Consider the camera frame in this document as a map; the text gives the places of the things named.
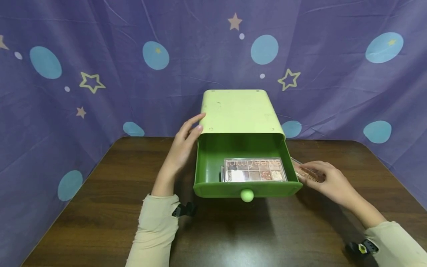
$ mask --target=clear plastic case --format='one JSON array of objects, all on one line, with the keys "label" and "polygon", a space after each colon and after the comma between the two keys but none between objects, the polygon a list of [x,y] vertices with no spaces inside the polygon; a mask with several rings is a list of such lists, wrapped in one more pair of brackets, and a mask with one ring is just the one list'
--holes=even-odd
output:
[{"label": "clear plastic case", "polygon": [[325,181],[324,174],[322,174],[316,170],[311,170],[311,169],[300,167],[300,165],[302,163],[297,161],[294,158],[291,158],[291,161],[292,161],[292,165],[293,165],[294,170],[295,170],[295,174],[298,178],[310,179],[310,180],[313,180],[315,182],[320,182],[320,183]]},{"label": "clear plastic case", "polygon": [[223,168],[223,182],[287,181],[280,158],[226,158]]}]

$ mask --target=green plastic drawer box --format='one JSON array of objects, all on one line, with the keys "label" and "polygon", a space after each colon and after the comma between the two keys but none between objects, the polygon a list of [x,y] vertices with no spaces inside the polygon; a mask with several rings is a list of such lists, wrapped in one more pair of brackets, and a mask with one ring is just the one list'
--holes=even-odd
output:
[{"label": "green plastic drawer box", "polygon": [[[286,197],[298,181],[285,143],[285,134],[264,90],[208,90],[203,95],[194,192],[204,198]],[[287,181],[221,182],[225,158],[280,157]]]}]

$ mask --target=blue circle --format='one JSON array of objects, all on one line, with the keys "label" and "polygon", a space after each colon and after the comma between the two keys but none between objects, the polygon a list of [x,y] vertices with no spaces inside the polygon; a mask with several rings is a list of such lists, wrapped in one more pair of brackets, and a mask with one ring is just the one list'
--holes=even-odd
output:
[{"label": "blue circle", "polygon": [[145,132],[136,123],[128,121],[123,124],[123,131],[130,136],[144,136]]},{"label": "blue circle", "polygon": [[142,48],[145,63],[153,70],[162,70],[169,64],[169,53],[158,42],[146,42]]},{"label": "blue circle", "polygon": [[251,57],[255,63],[265,65],[273,61],[279,52],[279,43],[271,35],[261,35],[251,47]]},{"label": "blue circle", "polygon": [[286,138],[294,138],[301,133],[302,126],[298,121],[290,120],[282,124],[282,129]]},{"label": "blue circle", "polygon": [[57,79],[62,75],[61,63],[52,51],[45,47],[33,47],[29,51],[31,64],[44,78]]},{"label": "blue circle", "polygon": [[384,63],[397,56],[403,47],[403,37],[395,32],[386,32],[372,40],[366,49],[366,59],[372,63]]},{"label": "blue circle", "polygon": [[382,144],[387,142],[392,134],[392,126],[383,120],[377,120],[366,125],[363,134],[372,143]]},{"label": "blue circle", "polygon": [[58,198],[61,201],[68,201],[74,197],[83,184],[82,173],[72,170],[62,177],[58,185]]}]

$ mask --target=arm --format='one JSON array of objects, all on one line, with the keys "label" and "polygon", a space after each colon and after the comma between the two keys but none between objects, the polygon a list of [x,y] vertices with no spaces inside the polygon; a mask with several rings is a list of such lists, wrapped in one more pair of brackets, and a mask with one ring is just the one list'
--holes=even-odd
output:
[{"label": "arm", "polygon": [[178,230],[178,218],[172,216],[179,205],[173,193],[176,174],[186,164],[191,149],[202,132],[202,126],[191,126],[205,114],[197,115],[181,127],[159,171],[151,195],[142,205],[138,229],[126,267],[169,266],[170,248]]},{"label": "arm", "polygon": [[378,266],[427,267],[427,253],[421,246],[399,224],[387,221],[371,203],[359,195],[340,170],[322,161],[309,162],[302,167],[325,174],[322,183],[310,179],[300,180],[344,206],[360,220],[366,229],[366,238],[379,249],[373,254]]}]

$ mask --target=light green box top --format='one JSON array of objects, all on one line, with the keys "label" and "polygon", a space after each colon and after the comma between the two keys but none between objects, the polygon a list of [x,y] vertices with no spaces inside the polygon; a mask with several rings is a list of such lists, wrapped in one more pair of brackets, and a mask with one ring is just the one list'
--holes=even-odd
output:
[{"label": "light green box top", "polygon": [[264,90],[208,90],[203,94],[202,134],[280,133],[285,136]]}]

